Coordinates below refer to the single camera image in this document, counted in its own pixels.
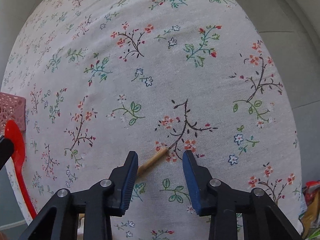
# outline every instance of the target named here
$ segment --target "pink basket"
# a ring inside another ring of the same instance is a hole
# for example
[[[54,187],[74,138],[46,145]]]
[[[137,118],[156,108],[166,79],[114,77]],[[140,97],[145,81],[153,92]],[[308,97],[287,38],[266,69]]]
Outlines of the pink basket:
[[[0,92],[0,131],[3,131],[8,120],[14,120],[20,131],[26,130],[26,99]]]

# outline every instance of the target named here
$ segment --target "tablecloth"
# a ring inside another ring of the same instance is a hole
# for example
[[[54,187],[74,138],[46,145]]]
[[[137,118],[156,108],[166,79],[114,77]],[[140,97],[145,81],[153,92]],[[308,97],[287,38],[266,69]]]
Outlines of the tablecloth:
[[[134,185],[115,239],[205,239],[182,170],[261,187],[297,224],[295,123],[267,48],[235,0],[44,0],[13,46],[2,92],[25,97],[23,177],[37,212],[60,188],[88,189],[129,151],[169,154]],[[6,164],[16,198],[31,218]],[[241,214],[238,231],[242,234]]]

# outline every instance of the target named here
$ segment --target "wooden dowel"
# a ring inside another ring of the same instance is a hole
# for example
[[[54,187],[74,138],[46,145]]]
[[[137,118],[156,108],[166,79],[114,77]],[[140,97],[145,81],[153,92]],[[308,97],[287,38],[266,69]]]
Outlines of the wooden dowel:
[[[168,151],[167,147],[162,147],[155,155],[153,155],[147,162],[138,168],[137,177],[144,173],[152,164],[156,163]]]

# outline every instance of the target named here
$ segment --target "red plastic spoon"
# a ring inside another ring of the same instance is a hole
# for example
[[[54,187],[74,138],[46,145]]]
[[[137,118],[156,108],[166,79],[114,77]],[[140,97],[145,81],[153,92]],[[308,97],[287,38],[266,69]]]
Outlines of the red plastic spoon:
[[[23,141],[22,134],[19,130],[19,127],[13,120],[9,120],[5,125],[4,137],[10,139],[13,143],[14,153],[12,154],[12,160],[14,164],[14,169],[16,171],[18,184],[19,184],[24,202],[26,203],[27,208],[29,210],[29,213],[32,219],[34,219],[37,214],[30,200],[26,185],[22,177],[22,165],[26,156],[24,141]]]

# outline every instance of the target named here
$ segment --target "white cable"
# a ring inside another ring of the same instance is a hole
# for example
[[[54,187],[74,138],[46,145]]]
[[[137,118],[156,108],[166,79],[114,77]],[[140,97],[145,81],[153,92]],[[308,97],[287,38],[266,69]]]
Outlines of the white cable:
[[[11,224],[3,225],[3,226],[0,226],[0,231],[5,230],[5,229],[9,229],[9,228],[18,227],[18,226],[24,225],[25,223],[26,223],[25,220],[21,220],[21,221],[14,222]]]

